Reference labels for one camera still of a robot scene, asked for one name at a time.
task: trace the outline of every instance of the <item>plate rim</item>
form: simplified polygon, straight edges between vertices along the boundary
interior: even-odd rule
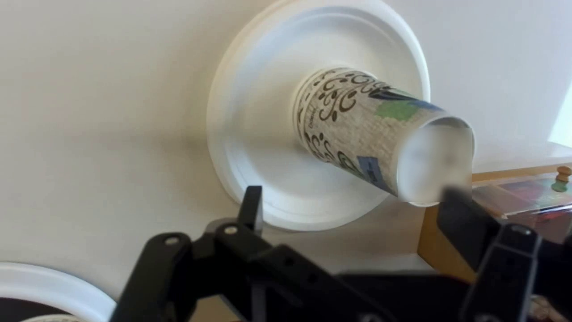
[[[0,297],[53,306],[90,322],[108,322],[117,306],[106,291],[78,275],[17,261],[0,263]]]
[[[417,78],[421,82],[421,93],[424,100],[432,100],[432,82],[430,82],[430,66],[424,55],[424,50],[416,35],[416,32],[412,30],[412,27],[401,18],[401,14],[398,14],[398,10],[394,10],[387,2],[380,2],[380,0],[280,0],[273,5],[269,5],[267,9],[264,9],[260,14],[256,14],[231,41],[231,44],[228,46],[228,50],[224,52],[223,61],[219,62],[219,68],[215,71],[212,87],[210,87],[210,100],[208,100],[208,146],[210,146],[210,155],[214,161],[214,168],[217,171],[217,177],[221,180],[221,184],[224,186],[224,189],[228,191],[228,195],[240,202],[244,196],[246,188],[242,186],[240,179],[235,175],[237,168],[231,164],[230,161],[230,152],[224,146],[223,137],[219,134],[221,129],[224,129],[224,118],[221,116],[221,103],[224,102],[221,98],[221,89],[226,87],[226,84],[230,84],[231,80],[228,78],[235,78],[235,73],[240,69],[240,62],[242,59],[249,57],[249,52],[253,50],[253,46],[258,43],[258,39],[262,35],[267,35],[269,32],[273,32],[274,28],[280,28],[280,25],[294,19],[296,16],[301,14],[308,14],[312,10],[317,9],[342,9],[342,10],[360,10],[366,12],[373,18],[376,18],[378,21],[389,25],[399,37],[401,41],[407,44],[407,48],[410,50],[414,62],[416,62],[416,69],[417,69]],[[385,193],[380,200],[376,200],[376,205],[380,205],[389,193]],[[283,227],[283,229],[294,229],[294,230],[324,230],[324,229],[333,229],[333,227],[340,227],[344,223],[349,223],[360,216],[364,216],[366,213],[357,211],[357,214],[348,214],[344,218],[339,220],[332,220],[332,222],[319,222],[319,223],[308,223],[312,220],[289,220],[285,216],[278,216],[273,214],[273,218],[269,220],[265,216],[265,222],[276,227]]]

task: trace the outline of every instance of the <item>wooden surface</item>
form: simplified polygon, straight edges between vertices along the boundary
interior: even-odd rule
[[[512,180],[512,179],[526,179],[526,177],[535,177],[550,171],[555,171],[557,175],[557,168],[559,166],[539,166],[539,168],[475,173],[467,180],[467,186]],[[441,230],[437,223],[437,216],[439,216],[439,205],[426,209],[423,232],[419,239],[419,256],[424,257],[433,268],[448,275],[473,282],[476,279],[476,272],[469,266],[469,263],[458,254],[458,250],[451,245],[451,241]]]

